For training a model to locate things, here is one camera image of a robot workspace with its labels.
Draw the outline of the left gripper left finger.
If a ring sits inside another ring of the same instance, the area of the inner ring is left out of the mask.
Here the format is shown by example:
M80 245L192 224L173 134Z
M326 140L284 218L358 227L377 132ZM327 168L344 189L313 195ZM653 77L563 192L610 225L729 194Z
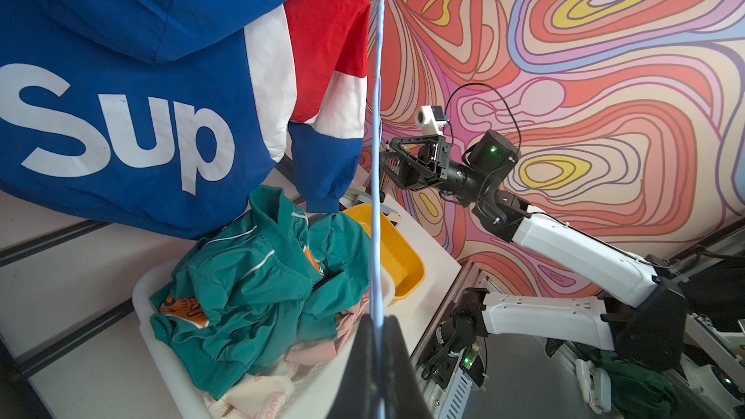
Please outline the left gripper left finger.
M329 419L378 418L378 341L370 316L358 326Z

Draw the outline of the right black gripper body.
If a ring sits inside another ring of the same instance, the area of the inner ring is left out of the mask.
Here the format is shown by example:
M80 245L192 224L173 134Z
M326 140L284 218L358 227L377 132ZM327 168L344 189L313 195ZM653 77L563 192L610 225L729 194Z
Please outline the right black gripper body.
M444 135L394 138L380 153L380 168L395 186L418 191L454 186L460 174Z

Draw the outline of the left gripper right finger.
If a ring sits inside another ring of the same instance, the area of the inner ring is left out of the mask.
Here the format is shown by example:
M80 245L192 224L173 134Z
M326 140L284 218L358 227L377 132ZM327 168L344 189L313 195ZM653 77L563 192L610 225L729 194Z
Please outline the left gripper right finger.
M382 338L383 417L388 419L430 419L417 383L401 325L395 316L384 319Z

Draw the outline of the blue hanger of green jacket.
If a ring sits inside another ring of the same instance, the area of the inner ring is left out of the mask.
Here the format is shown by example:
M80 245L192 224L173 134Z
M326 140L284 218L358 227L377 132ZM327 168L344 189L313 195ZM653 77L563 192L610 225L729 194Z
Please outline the blue hanger of green jacket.
M372 263L371 276L371 318L374 334L381 336L384 325L384 304L382 295L381 263L381 200L380 200L380 145L382 141L381 91L382 54L384 42L384 15L386 0L378 0L376 5L376 28L374 31L374 93L372 94Z

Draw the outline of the pink printed jacket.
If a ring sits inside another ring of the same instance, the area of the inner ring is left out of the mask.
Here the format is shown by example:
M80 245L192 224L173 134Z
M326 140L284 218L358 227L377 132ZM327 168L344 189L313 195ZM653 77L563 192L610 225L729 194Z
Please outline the pink printed jacket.
M211 418L276 418L296 390L296 384L316 365L336 358L347 344L358 319L369 311L370 294L360 302L338 313L335 339L313 343L299 343L268 370L251 376L247 374L222 398L202 395L203 404Z

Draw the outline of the green jacket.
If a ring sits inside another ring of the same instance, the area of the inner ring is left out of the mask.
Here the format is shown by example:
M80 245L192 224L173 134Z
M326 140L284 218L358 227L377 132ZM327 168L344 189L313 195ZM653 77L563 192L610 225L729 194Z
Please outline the green jacket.
M369 290L371 239L343 213L310 218L282 189L199 240L151 296L151 327L192 384L215 398L298 343L337 337L337 314Z

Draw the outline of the blue red white jacket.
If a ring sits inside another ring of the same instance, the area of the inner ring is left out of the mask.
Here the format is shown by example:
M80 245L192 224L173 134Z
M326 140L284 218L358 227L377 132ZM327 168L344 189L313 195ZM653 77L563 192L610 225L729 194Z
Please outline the blue red white jacket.
M335 213L365 132L371 0L1 0L1 188L195 239L290 155Z

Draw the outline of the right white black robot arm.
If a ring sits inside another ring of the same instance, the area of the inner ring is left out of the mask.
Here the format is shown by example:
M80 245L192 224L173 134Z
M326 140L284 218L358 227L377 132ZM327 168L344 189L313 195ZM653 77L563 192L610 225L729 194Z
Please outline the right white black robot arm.
M480 338L538 336L608 350L656 372L681 359L688 303L679 287L661 275L661 264L595 238L504 189L517 166L522 142L494 130L460 159L442 132L391 140L380 169L395 186L434 189L448 203L467 209L481 229L541 262L558 294L498 296L469 287L440 324L421 366L424 379L438 374L449 357Z

